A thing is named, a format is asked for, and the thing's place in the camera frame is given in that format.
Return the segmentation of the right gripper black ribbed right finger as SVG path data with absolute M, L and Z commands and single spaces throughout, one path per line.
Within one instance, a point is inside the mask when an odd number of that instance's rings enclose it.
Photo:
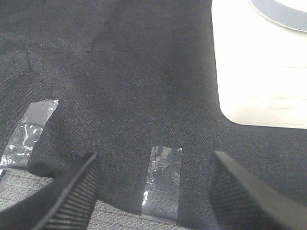
M 222 151 L 212 153 L 209 200 L 222 230 L 305 230 L 307 208 Z

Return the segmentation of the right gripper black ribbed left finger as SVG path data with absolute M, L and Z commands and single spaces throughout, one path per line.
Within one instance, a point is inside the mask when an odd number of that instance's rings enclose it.
M 85 230 L 100 187 L 100 161 L 89 152 L 54 181 L 1 211 L 2 230 Z

